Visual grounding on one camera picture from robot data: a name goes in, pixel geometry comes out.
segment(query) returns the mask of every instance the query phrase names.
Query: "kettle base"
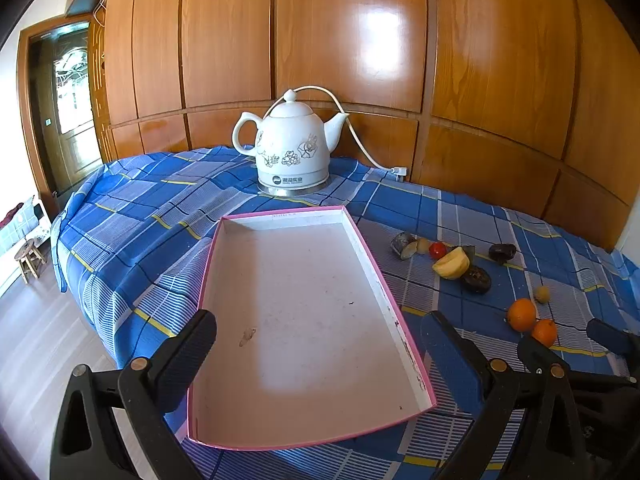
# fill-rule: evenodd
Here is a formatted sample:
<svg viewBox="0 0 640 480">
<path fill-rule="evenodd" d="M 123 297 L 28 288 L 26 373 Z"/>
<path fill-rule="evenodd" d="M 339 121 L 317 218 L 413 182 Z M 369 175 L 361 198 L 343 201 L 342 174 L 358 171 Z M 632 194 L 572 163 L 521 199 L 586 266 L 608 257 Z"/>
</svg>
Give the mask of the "kettle base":
<svg viewBox="0 0 640 480">
<path fill-rule="evenodd" d="M 331 177 L 326 179 L 324 182 L 320 184 L 315 184 L 310 187 L 303 187 L 301 189 L 287 189 L 283 187 L 275 187 L 275 186 L 265 186 L 263 183 L 258 182 L 258 189 L 264 194 L 271 196 L 302 196 L 309 195 L 315 193 L 316 191 L 320 191 L 329 185 L 331 182 Z"/>
</svg>

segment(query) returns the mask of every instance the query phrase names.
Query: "cut mango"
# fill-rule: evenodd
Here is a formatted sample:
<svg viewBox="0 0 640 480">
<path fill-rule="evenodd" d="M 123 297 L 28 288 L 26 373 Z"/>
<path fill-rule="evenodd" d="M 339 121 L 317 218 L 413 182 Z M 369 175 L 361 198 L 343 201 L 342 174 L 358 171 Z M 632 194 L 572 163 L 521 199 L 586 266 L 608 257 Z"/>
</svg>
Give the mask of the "cut mango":
<svg viewBox="0 0 640 480">
<path fill-rule="evenodd" d="M 466 272 L 469 265 L 469 257 L 466 256 L 464 249 L 456 247 L 449 254 L 435 262 L 432 268 L 442 278 L 456 280 Z"/>
</svg>

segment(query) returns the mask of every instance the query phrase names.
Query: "wooden stool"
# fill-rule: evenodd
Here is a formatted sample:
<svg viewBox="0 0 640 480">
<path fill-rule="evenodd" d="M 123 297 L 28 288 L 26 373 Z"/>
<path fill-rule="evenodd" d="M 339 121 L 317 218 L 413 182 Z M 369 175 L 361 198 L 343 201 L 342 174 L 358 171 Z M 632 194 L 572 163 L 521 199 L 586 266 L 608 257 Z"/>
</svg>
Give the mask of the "wooden stool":
<svg viewBox="0 0 640 480">
<path fill-rule="evenodd" d="M 25 270 L 30 270 L 31 273 L 36 277 L 36 280 L 38 279 L 38 274 L 36 273 L 36 267 L 33 266 L 32 258 L 34 260 L 40 260 L 41 263 L 43 264 L 47 263 L 47 261 L 44 259 L 44 256 L 42 256 L 40 251 L 36 248 L 34 241 L 27 240 L 22 245 L 20 250 L 18 250 L 18 252 L 15 253 L 15 256 L 14 256 L 15 261 L 18 262 L 18 265 L 20 266 L 20 273 L 22 274 L 22 279 L 27 284 L 29 283 L 29 280 L 27 280 L 27 275 L 24 272 Z"/>
</svg>

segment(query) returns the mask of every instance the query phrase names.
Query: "orange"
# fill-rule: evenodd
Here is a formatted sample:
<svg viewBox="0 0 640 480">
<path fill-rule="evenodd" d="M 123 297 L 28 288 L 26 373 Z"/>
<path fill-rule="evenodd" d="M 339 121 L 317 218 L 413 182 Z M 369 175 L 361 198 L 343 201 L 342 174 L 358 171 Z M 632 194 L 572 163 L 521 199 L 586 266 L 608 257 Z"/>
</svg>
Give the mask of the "orange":
<svg viewBox="0 0 640 480">
<path fill-rule="evenodd" d="M 536 323 L 536 306 L 529 298 L 513 302 L 507 311 L 507 322 L 518 332 L 527 332 Z"/>
<path fill-rule="evenodd" d="M 533 327 L 531 336 L 549 348 L 558 337 L 558 329 L 552 319 L 541 319 Z"/>
</svg>

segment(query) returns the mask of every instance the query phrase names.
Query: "tomato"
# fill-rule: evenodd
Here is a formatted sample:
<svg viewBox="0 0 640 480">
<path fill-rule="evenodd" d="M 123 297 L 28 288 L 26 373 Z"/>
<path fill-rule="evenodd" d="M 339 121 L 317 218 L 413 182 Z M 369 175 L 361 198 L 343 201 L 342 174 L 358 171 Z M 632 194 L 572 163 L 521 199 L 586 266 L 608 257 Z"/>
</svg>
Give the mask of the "tomato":
<svg viewBox="0 0 640 480">
<path fill-rule="evenodd" d="M 429 254 L 434 260 L 439 260 L 447 254 L 447 246 L 442 242 L 434 242 L 429 246 Z"/>
</svg>

